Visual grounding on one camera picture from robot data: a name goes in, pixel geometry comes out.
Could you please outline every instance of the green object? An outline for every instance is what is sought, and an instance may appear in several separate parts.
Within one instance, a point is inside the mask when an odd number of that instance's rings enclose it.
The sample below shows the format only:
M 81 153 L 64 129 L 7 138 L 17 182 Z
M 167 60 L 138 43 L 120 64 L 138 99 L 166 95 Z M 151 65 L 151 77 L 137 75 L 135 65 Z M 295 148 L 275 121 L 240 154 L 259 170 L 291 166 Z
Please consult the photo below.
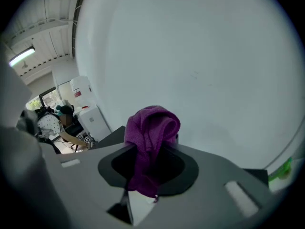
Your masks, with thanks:
M 273 181 L 274 179 L 278 177 L 282 177 L 285 175 L 285 172 L 290 170 L 292 158 L 290 157 L 281 167 L 279 167 L 275 172 L 271 173 L 268 176 L 268 180 Z

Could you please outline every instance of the ceiling beam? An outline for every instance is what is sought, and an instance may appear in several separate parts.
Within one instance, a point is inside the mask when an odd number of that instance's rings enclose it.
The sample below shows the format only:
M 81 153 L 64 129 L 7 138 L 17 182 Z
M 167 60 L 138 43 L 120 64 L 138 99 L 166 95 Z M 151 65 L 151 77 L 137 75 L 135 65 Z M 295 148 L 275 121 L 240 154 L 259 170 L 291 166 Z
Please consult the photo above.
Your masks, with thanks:
M 68 26 L 69 26 L 68 22 L 61 22 L 61 21 L 51 21 L 48 23 L 44 23 L 44 24 L 35 26 L 32 29 L 25 31 L 22 34 L 17 35 L 16 37 L 14 37 L 13 39 L 11 39 L 7 42 L 7 46 L 9 46 L 11 48 L 12 46 L 15 46 L 17 44 L 30 40 L 34 36 L 37 36 L 39 34 L 50 32 L 55 29 L 59 30 L 61 28 L 65 28 Z
M 39 77 L 49 73 L 52 71 L 52 66 L 55 64 L 58 64 L 62 61 L 68 61 L 71 60 L 69 55 L 66 56 L 62 56 L 60 58 L 57 59 L 53 59 L 51 61 L 48 61 L 46 63 L 43 63 L 42 65 L 37 66 L 35 69 L 32 69 L 31 71 L 27 72 L 26 74 L 24 74 L 21 79 L 23 80 L 23 82 L 28 85 L 31 82 L 35 81 L 36 79 L 38 79 Z
M 73 30 L 73 18 L 75 14 L 75 9 L 76 9 L 76 4 L 77 0 L 70 0 L 70 7 L 69 7 L 69 28 L 68 28 L 68 45 L 69 45 L 69 54 L 70 57 L 73 58 L 73 52 L 72 52 L 72 30 Z

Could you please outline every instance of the person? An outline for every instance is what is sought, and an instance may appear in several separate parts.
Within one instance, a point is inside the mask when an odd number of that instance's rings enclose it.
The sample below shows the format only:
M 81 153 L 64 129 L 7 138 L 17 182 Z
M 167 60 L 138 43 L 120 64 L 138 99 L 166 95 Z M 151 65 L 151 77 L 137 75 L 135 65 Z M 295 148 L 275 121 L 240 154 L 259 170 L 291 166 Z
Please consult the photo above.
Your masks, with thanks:
M 56 154 L 60 154 L 60 150 L 53 144 L 50 140 L 51 135 L 59 134 L 63 139 L 67 140 L 76 145 L 87 146 L 88 148 L 93 145 L 93 142 L 89 142 L 88 144 L 79 140 L 77 137 L 69 135 L 64 130 L 64 125 L 68 126 L 72 124 L 72 117 L 70 114 L 61 113 L 60 116 L 56 115 L 54 111 L 48 107 L 42 107 L 35 111 L 38 115 L 37 125 L 40 129 L 40 133 L 38 135 L 39 141 L 51 144 L 55 150 Z

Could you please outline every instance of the purple towel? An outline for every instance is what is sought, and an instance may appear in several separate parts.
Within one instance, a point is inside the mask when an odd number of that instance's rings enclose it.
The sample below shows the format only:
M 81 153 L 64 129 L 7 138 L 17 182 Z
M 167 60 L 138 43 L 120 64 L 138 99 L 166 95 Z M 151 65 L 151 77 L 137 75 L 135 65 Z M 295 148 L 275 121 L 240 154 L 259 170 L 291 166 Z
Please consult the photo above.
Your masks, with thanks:
M 158 181 L 146 173 L 155 163 L 162 141 L 174 143 L 179 129 L 177 116 L 161 106 L 146 107 L 129 117 L 124 140 L 138 147 L 134 176 L 128 184 L 129 191 L 137 190 L 151 198 L 157 195 Z

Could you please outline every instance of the cloth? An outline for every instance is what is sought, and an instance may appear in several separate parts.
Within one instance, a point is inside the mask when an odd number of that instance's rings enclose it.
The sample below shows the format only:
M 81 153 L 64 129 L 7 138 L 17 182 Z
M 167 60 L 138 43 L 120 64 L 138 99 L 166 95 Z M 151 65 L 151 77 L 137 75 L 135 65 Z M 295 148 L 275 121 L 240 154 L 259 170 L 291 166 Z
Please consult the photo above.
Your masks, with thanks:
M 154 165 L 163 141 L 175 142 L 180 129 L 179 119 L 161 106 L 149 106 L 128 119 L 124 141 L 137 145 L 138 154 L 129 191 L 155 198 L 158 180 L 146 173 Z
M 37 125 L 41 130 L 39 137 L 49 138 L 50 135 L 64 132 L 62 123 L 52 114 L 46 114 L 41 117 Z

